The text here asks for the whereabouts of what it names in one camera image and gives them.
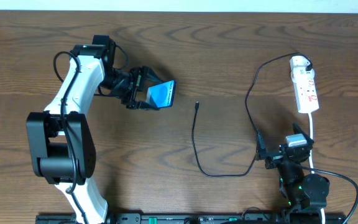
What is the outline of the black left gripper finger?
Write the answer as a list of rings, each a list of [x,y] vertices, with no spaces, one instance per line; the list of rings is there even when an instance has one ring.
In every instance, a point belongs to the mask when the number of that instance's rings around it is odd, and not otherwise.
[[[136,101],[131,100],[126,104],[126,108],[130,110],[153,110],[158,111],[159,108],[151,105],[150,103],[144,102],[144,101]]]
[[[163,80],[157,76],[157,74],[147,66],[141,67],[141,90],[145,89],[145,82],[150,81],[152,83],[161,84]]]

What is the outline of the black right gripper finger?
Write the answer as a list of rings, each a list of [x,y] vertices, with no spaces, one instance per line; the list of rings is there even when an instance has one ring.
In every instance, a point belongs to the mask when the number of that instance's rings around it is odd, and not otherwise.
[[[310,142],[310,137],[300,128],[297,122],[292,124],[294,134],[301,134],[307,142]]]
[[[257,145],[255,159],[257,161],[264,160],[267,157],[267,148],[262,134],[259,130],[257,130],[256,132],[256,143]]]

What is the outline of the blue Galaxy smartphone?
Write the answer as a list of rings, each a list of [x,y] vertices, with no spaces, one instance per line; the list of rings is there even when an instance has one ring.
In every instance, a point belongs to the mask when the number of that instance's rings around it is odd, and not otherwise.
[[[171,80],[152,87],[147,90],[146,102],[160,108],[172,107],[174,102],[176,81]]]

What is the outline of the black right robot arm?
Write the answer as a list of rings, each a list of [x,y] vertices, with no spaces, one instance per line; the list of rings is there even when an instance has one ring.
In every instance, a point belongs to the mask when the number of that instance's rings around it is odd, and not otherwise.
[[[277,169],[280,190],[296,209],[319,211],[327,206],[329,180],[319,174],[306,175],[301,163],[310,157],[314,141],[293,123],[294,134],[285,138],[277,151],[269,152],[260,131],[257,131],[256,159],[265,161],[266,169]]]

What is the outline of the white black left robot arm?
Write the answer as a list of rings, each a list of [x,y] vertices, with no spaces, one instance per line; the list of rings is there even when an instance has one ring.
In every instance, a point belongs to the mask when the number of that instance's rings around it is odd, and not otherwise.
[[[71,215],[37,215],[36,223],[115,223],[109,204],[93,177],[96,148],[87,114],[101,88],[120,99],[130,110],[158,110],[150,99],[136,95],[146,82],[163,80],[147,66],[128,71],[114,67],[118,46],[108,35],[95,35],[91,44],[77,44],[70,51],[69,69],[62,85],[42,112],[29,113],[26,130],[34,173],[56,186],[69,201]]]

